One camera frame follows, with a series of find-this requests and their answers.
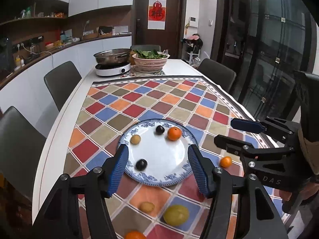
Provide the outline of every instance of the brown door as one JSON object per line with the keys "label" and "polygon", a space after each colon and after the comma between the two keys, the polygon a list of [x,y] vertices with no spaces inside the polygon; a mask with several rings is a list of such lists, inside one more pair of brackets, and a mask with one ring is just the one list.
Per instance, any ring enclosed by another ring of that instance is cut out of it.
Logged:
{"label": "brown door", "polygon": [[148,29],[149,0],[135,0],[136,42],[135,44],[160,45],[168,49],[171,59],[178,58],[181,34],[181,0],[166,0],[165,29]]}

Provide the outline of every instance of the pot handle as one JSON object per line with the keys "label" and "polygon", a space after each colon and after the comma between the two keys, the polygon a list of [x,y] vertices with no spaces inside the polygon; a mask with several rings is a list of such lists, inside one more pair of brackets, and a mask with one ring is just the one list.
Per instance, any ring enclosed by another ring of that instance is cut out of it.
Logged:
{"label": "pot handle", "polygon": [[122,58],[122,57],[127,57],[127,54],[120,55],[120,56],[118,56],[118,57],[116,57],[116,58]]}

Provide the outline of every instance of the yellow fruit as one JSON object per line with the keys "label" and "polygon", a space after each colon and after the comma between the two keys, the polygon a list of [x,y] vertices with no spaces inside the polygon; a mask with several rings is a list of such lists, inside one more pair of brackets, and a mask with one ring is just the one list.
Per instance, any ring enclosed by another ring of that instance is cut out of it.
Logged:
{"label": "yellow fruit", "polygon": [[173,205],[165,211],[163,218],[168,225],[177,227],[187,221],[189,211],[187,207],[182,205]]}
{"label": "yellow fruit", "polygon": [[137,145],[141,141],[141,137],[139,135],[134,135],[131,137],[131,143]]}
{"label": "yellow fruit", "polygon": [[152,202],[142,202],[139,206],[139,209],[145,213],[151,213],[155,208],[155,205]]}

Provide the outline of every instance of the gray chair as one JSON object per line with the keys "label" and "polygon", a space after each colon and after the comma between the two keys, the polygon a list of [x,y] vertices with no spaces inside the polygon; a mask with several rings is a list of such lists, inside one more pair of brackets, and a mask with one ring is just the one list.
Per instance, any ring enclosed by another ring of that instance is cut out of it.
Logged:
{"label": "gray chair", "polygon": [[45,85],[59,111],[81,79],[71,61],[59,65],[44,76]]}
{"label": "gray chair", "polygon": [[0,173],[30,201],[45,140],[13,106],[0,119]]}
{"label": "gray chair", "polygon": [[225,92],[229,92],[236,78],[236,73],[232,69],[208,58],[201,62],[197,70],[220,85]]}
{"label": "gray chair", "polygon": [[155,49],[157,52],[161,52],[160,45],[132,45],[131,50],[152,51]]}

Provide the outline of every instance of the pink cloth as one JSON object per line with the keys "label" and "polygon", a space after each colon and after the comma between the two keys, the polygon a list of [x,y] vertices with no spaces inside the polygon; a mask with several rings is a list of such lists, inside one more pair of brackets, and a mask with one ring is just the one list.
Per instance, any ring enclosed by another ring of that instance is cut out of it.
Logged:
{"label": "pink cloth", "polygon": [[188,37],[188,38],[186,38],[186,39],[189,39],[189,40],[198,40],[199,39],[199,36],[197,36],[197,35],[193,35],[193,36],[190,36],[190,37]]}

